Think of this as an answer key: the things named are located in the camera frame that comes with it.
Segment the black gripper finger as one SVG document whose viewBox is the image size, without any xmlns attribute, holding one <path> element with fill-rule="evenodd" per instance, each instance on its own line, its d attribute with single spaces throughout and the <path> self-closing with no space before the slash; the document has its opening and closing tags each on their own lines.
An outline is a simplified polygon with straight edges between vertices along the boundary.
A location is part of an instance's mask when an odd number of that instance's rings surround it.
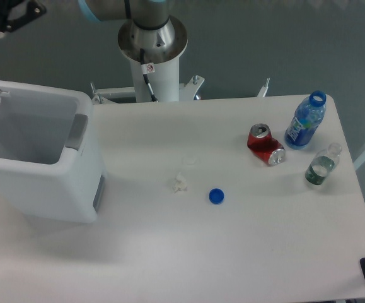
<svg viewBox="0 0 365 303">
<path fill-rule="evenodd" d="M 41 1 L 0 1 L 0 39 L 47 13 Z"/>
</svg>

